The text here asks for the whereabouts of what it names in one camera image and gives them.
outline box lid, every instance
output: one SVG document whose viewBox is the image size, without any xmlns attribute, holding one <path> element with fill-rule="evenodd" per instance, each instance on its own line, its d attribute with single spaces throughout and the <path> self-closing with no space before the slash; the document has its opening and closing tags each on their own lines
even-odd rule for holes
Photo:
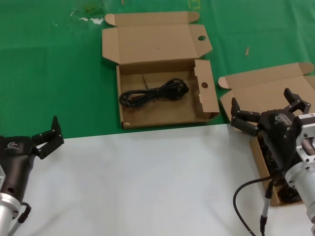
<svg viewBox="0 0 315 236">
<path fill-rule="evenodd" d="M 103 57 L 119 64 L 197 59 L 212 50 L 198 12 L 107 14 L 115 28 L 102 32 Z"/>
<path fill-rule="evenodd" d="M 310 112 L 314 113 L 315 77 L 304 76 L 313 69 L 311 63 L 292 63 L 221 77 L 219 86 L 231 91 L 223 95 L 220 101 L 231 119 L 233 97 L 236 97 L 242 110 L 261 113 L 286 107 L 288 103 L 284 89 L 289 88 L 313 105 Z"/>
</svg>

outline white table surface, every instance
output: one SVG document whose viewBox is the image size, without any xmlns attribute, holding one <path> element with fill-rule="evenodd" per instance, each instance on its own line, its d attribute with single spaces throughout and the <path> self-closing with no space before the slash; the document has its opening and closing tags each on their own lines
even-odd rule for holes
<svg viewBox="0 0 315 236">
<path fill-rule="evenodd" d="M 16 236 L 249 236 L 234 191 L 258 178 L 250 137 L 229 125 L 66 139 L 36 159 Z M 261 184 L 238 208 L 260 235 Z M 266 236 L 308 236 L 304 205 L 272 207 Z"/>
</svg>

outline open cardboard box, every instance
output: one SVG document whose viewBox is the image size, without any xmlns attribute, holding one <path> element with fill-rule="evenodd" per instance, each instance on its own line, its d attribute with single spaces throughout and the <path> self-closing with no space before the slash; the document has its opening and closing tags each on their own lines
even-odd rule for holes
<svg viewBox="0 0 315 236">
<path fill-rule="evenodd" d="M 220 101 L 231 120 L 233 97 L 236 97 L 242 110 L 262 113 L 285 108 L 288 102 L 284 97 L 284 89 L 289 88 L 304 101 L 309 102 L 310 113 L 315 113 L 315 76 L 306 76 L 313 70 L 314 66 L 311 63 L 293 63 L 221 77 L 219 86 L 230 91 L 223 95 Z M 301 114 L 301 111 L 295 112 L 295 115 Z M 269 176 L 257 137 L 251 140 L 250 145 L 260 176 Z M 265 181 L 263 186 L 266 189 L 268 182 Z M 278 190 L 278 187 L 274 187 L 271 205 L 292 205 L 281 202 L 277 195 Z"/>
<path fill-rule="evenodd" d="M 102 32 L 103 57 L 118 63 L 118 96 L 157 88 L 180 78 L 189 92 L 177 101 L 156 100 L 140 108 L 119 104 L 123 128 L 207 122 L 219 113 L 210 62 L 212 50 L 203 25 L 190 25 L 198 12 L 107 14 L 115 28 Z"/>
</svg>

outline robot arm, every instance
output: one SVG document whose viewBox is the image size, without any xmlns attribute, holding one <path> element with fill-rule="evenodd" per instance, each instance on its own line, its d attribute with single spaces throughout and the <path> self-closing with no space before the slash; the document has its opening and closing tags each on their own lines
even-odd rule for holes
<svg viewBox="0 0 315 236">
<path fill-rule="evenodd" d="M 289 102 L 287 107 L 261 114 L 240 110 L 233 98 L 231 125 L 252 136 L 261 134 L 279 167 L 278 174 L 298 191 L 309 219 L 315 223 L 315 114 L 308 114 L 311 105 L 288 88 L 284 96 Z M 296 110 L 303 115 L 295 116 Z"/>
<path fill-rule="evenodd" d="M 57 117 L 53 118 L 51 130 L 32 138 L 0 138 L 0 236 L 12 236 L 31 210 L 27 203 L 23 203 L 23 197 L 35 157 L 44 159 L 63 143 Z M 11 221 L 18 217 L 21 206 L 26 206 L 26 210 L 9 231 Z"/>
</svg>

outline green table surface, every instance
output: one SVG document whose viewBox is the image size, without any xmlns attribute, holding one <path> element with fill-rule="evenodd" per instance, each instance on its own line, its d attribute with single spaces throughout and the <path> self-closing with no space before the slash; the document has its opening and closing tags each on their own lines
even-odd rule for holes
<svg viewBox="0 0 315 236">
<path fill-rule="evenodd" d="M 106 13 L 200 12 L 215 82 L 227 74 L 315 62 L 314 0 L 1 0 L 0 134 L 33 135 L 57 115 L 66 138 L 130 132 L 116 71 L 101 55 Z M 218 98 L 226 91 L 217 88 Z M 224 111 L 209 124 L 226 123 Z M 158 127 L 153 130 L 172 127 Z"/>
</svg>

